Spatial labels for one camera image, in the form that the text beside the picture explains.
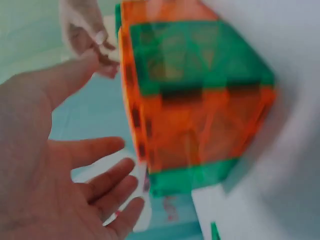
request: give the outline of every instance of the green plastic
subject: green plastic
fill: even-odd
[[[274,85],[274,75],[224,21],[153,22],[130,27],[143,96],[194,88]]]
[[[150,174],[150,192],[154,197],[162,197],[190,193],[193,189],[218,184],[226,179],[238,160],[232,158]]]
[[[115,5],[115,11],[114,11],[114,15],[115,15],[115,36],[118,39],[118,32],[119,29],[122,26],[122,20],[121,20],[121,4],[118,3]]]
[[[211,223],[211,236],[212,236],[212,240],[221,240],[218,232],[218,228],[215,222]]]

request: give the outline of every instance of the white surface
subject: white surface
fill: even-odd
[[[220,186],[209,186],[195,189],[191,194],[204,240],[212,240],[211,223],[217,221],[218,212],[213,205],[219,207],[224,202],[224,199],[221,199],[224,198],[224,194],[219,191],[221,191]]]
[[[211,199],[202,208],[212,208],[222,240],[318,240],[320,1],[204,2],[273,68],[279,96],[248,161],[223,185],[195,194]],[[199,215],[202,225],[206,218]]]
[[[100,175],[118,163],[121,159],[130,157],[135,159],[135,156],[127,152],[126,150],[121,150],[117,153],[114,153],[110,156],[106,156],[99,161],[92,164],[86,171],[80,173],[75,179],[73,179],[76,183],[84,183],[93,177]],[[151,221],[152,209],[151,203],[148,193],[143,193],[144,180],[146,175],[146,166],[145,165],[136,165],[130,175],[137,177],[138,179],[138,187],[136,191],[129,197],[129,199],[119,208],[122,211],[129,201],[131,201],[135,197],[143,197],[145,200],[144,208],[142,214],[136,223],[133,231],[134,232],[142,232],[145,231]],[[105,224],[110,223],[116,218],[115,215],[112,215],[110,219],[108,219]]]

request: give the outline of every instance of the hand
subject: hand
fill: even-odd
[[[100,46],[110,51],[116,48],[108,42],[108,33],[97,0],[59,0],[59,9],[65,44],[76,56],[94,49],[100,61],[97,72],[114,79],[119,63],[103,55]]]
[[[19,74],[0,85],[0,239],[122,240],[132,231],[144,206],[139,197],[103,226],[138,185],[129,176],[131,159],[87,183],[71,179],[72,169],[119,151],[124,141],[48,140],[52,111],[98,67],[91,50],[78,60]]]

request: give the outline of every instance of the toy structure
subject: toy structure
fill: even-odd
[[[273,73],[200,0],[124,1],[115,12],[125,108],[151,193],[221,182],[274,102]]]

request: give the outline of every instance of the fingers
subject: fingers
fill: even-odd
[[[104,44],[108,38],[108,33],[97,1],[70,0],[69,4],[77,19],[73,24],[84,28],[97,45]]]
[[[138,180],[134,176],[126,176],[109,193],[95,201],[92,206],[101,221],[106,221],[136,190]]]
[[[86,183],[78,183],[87,202],[95,201],[110,191],[134,169],[135,163],[130,158],[124,158],[108,171],[100,174]]]
[[[98,57],[88,50],[81,58],[34,72],[33,80],[51,105],[58,107],[66,98],[81,89],[99,68]]]
[[[114,233],[112,239],[125,239],[134,229],[140,214],[144,208],[145,201],[140,198],[134,198],[126,208],[111,222],[106,228]]]
[[[125,142],[120,137],[111,136],[78,141],[50,140],[49,145],[53,152],[63,153],[63,161],[70,161],[75,169],[118,152],[125,147]]]

